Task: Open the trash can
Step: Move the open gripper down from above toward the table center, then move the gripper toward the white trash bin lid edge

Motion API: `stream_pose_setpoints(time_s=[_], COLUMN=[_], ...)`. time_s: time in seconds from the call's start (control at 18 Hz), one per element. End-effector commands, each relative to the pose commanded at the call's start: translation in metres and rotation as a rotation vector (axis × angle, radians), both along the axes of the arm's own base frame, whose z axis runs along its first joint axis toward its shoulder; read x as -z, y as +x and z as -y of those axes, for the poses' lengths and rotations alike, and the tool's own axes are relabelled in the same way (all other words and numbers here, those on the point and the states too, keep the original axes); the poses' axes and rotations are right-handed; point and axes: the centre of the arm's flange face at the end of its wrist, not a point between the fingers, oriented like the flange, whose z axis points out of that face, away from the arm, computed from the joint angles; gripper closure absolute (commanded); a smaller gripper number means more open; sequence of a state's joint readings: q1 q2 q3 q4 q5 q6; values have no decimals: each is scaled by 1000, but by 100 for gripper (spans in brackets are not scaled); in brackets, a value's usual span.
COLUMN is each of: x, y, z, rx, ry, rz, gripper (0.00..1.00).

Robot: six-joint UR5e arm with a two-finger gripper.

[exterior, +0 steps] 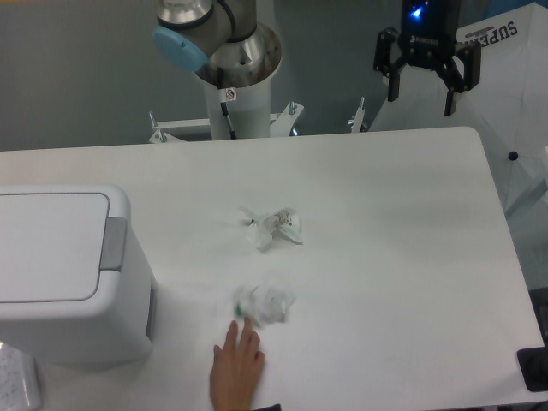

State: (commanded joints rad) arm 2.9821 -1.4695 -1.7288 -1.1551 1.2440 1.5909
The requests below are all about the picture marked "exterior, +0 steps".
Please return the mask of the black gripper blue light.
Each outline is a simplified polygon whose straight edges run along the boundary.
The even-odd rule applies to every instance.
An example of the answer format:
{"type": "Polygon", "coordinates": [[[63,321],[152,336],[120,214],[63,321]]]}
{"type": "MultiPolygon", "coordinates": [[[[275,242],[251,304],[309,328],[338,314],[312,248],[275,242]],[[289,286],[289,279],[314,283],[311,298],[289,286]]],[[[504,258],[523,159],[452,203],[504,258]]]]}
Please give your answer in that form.
{"type": "Polygon", "coordinates": [[[387,27],[378,33],[373,69],[388,80],[389,102],[399,97],[400,75],[409,64],[434,69],[447,88],[444,115],[456,111],[456,94],[480,83],[481,44],[456,43],[460,1],[403,1],[401,31],[387,27]],[[401,55],[391,60],[397,46],[401,55]]]}

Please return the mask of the bare human hand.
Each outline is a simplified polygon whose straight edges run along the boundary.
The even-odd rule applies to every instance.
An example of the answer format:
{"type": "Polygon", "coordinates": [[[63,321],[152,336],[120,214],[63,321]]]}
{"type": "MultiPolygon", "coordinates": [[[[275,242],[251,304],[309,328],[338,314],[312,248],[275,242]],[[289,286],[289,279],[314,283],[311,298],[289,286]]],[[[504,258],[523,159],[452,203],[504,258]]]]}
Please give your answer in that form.
{"type": "Polygon", "coordinates": [[[209,393],[214,410],[251,410],[253,396],[265,366],[260,337],[250,318],[241,332],[233,320],[222,347],[213,348],[209,393]]]}

